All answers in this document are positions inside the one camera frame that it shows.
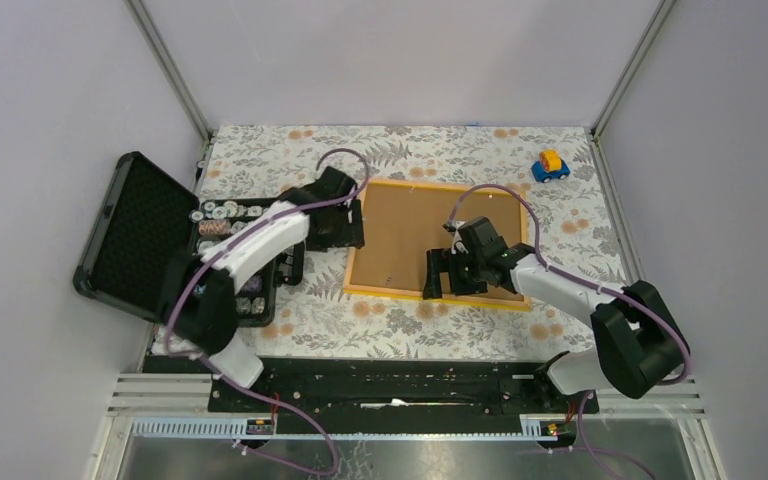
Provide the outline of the brown cardboard backing board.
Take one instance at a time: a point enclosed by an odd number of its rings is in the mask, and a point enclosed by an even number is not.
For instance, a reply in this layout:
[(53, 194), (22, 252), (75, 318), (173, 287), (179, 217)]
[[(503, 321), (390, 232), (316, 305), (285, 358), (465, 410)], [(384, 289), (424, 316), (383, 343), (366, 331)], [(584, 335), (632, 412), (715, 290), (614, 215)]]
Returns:
[[(470, 187), (450, 183), (372, 179), (361, 193), (365, 245), (350, 248), (343, 283), (345, 293), (421, 300), (427, 272), (426, 251), (450, 248), (452, 236), (443, 225), (458, 198)], [(510, 245), (526, 243), (528, 214), (521, 203), (504, 191), (484, 188), (470, 194), (456, 220), (484, 216)], [(528, 297), (503, 288), (487, 293), (455, 296), (448, 274), (441, 275), (442, 299), (438, 303), (531, 311)]]

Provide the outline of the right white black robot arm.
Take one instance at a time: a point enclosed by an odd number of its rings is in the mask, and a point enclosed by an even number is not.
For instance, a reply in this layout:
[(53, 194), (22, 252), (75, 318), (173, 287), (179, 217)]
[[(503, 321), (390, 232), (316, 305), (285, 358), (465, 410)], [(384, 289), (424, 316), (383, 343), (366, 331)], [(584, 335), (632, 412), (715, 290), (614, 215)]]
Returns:
[(543, 410), (557, 412), (588, 390), (613, 388), (639, 399), (657, 385), (686, 377), (689, 346), (652, 284), (599, 284), (578, 277), (549, 264), (531, 245), (507, 244), (486, 217), (450, 221), (444, 228), (452, 243), (427, 250), (423, 298), (441, 298), (446, 275), (455, 296), (498, 287), (534, 297), (591, 328), (591, 348), (562, 352), (537, 369), (533, 396)]

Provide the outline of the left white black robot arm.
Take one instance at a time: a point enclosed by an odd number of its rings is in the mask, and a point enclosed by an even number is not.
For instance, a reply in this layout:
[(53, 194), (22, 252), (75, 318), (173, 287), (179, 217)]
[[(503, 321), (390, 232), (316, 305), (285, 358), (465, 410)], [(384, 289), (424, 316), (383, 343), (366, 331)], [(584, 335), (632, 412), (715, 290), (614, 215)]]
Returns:
[(347, 218), (368, 183), (328, 167), (313, 183), (280, 194), (260, 217), (204, 253), (171, 260), (158, 313), (165, 333), (190, 342), (186, 357), (232, 385), (232, 398), (245, 410), (264, 407), (271, 387), (260, 377), (263, 362), (239, 336), (238, 293), (284, 250), (316, 228)]

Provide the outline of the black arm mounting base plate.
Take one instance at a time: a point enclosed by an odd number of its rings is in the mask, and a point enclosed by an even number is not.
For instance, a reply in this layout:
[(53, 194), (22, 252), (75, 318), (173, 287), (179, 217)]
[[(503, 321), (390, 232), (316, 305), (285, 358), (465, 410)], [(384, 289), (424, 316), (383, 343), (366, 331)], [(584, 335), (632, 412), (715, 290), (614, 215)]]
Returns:
[(255, 393), (336, 434), (515, 434), (523, 415), (574, 416), (531, 362), (266, 357)]

